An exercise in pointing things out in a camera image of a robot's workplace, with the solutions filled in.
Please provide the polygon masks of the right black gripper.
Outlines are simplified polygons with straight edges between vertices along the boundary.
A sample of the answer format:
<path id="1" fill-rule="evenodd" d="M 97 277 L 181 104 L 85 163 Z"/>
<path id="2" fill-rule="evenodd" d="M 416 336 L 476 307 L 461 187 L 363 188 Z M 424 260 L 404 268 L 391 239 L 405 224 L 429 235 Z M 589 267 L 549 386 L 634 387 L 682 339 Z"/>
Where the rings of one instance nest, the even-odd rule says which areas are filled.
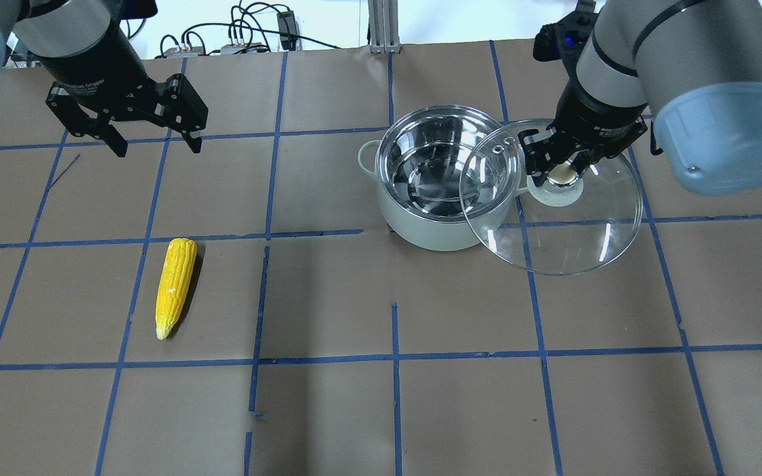
<path id="1" fill-rule="evenodd" d="M 549 128 L 521 130 L 518 141 L 525 169 L 541 187 L 548 175 L 578 153 L 578 178 L 601 177 L 605 157 L 616 157 L 647 132 L 641 106 L 612 106 L 595 99 L 581 85 L 568 83 Z"/>

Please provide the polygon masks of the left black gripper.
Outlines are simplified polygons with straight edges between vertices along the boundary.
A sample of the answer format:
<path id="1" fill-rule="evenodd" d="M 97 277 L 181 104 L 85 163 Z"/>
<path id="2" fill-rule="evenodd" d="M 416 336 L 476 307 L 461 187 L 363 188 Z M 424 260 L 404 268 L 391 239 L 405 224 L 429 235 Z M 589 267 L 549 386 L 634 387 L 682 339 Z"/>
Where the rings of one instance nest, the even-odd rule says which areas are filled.
<path id="1" fill-rule="evenodd" d="M 85 51 L 40 63 L 54 78 L 46 106 L 71 136 L 90 136 L 125 157 L 127 141 L 110 121 L 148 121 L 179 133 L 194 154 L 202 151 L 208 106 L 182 73 L 154 81 L 126 37 L 103 36 Z"/>

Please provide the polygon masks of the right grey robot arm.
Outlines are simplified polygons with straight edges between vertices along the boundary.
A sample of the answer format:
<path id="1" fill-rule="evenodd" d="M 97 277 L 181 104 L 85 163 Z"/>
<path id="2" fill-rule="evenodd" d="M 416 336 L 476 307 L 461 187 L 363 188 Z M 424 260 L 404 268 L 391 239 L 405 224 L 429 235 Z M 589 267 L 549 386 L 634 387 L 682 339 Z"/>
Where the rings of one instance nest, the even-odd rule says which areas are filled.
<path id="1" fill-rule="evenodd" d="M 581 176 L 646 132 L 689 192 L 762 188 L 762 6 L 757 1 L 580 1 L 535 37 L 568 73 L 544 132 L 518 134 L 542 186 Z"/>

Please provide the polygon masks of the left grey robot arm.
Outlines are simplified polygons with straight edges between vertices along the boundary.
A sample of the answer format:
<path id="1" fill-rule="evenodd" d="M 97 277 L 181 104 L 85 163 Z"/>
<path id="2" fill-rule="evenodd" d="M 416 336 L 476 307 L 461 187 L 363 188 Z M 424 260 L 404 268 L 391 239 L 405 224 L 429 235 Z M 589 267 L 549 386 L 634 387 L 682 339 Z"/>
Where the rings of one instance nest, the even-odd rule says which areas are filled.
<path id="1" fill-rule="evenodd" d="M 123 157 L 128 144 L 115 124 L 145 121 L 200 153 L 208 106 L 181 73 L 154 81 L 119 27 L 156 14 L 154 1 L 0 1 L 0 68 L 15 35 L 54 78 L 45 103 L 70 135 Z"/>

